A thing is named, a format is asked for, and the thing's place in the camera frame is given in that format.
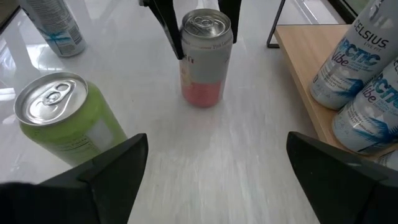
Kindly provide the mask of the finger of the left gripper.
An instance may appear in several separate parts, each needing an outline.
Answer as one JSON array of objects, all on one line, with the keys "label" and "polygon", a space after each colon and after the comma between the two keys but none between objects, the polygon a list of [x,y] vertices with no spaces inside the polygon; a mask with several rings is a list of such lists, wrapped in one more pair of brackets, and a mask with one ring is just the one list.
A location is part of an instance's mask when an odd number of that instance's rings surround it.
[{"label": "finger of the left gripper", "polygon": [[161,24],[178,60],[183,59],[180,30],[172,0],[146,0],[146,7],[152,11]]},{"label": "finger of the left gripper", "polygon": [[233,32],[233,42],[237,42],[239,14],[242,0],[218,0],[218,6],[222,13],[226,14],[231,21],[231,30]]}]

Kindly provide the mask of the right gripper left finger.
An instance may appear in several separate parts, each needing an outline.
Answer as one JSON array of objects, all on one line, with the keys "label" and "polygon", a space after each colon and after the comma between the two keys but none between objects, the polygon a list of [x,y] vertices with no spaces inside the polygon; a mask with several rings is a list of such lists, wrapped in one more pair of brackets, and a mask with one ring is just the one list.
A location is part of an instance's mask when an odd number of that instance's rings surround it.
[{"label": "right gripper left finger", "polygon": [[137,134],[42,185],[45,223],[127,223],[144,176],[148,140]]}]

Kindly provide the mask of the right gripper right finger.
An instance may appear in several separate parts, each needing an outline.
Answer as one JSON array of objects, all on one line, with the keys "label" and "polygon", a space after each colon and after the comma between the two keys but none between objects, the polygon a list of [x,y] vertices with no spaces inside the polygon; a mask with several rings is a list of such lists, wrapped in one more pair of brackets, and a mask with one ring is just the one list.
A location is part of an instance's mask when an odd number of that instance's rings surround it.
[{"label": "right gripper right finger", "polygon": [[287,154],[320,223],[386,223],[377,187],[386,176],[356,156],[298,132],[287,135]]}]

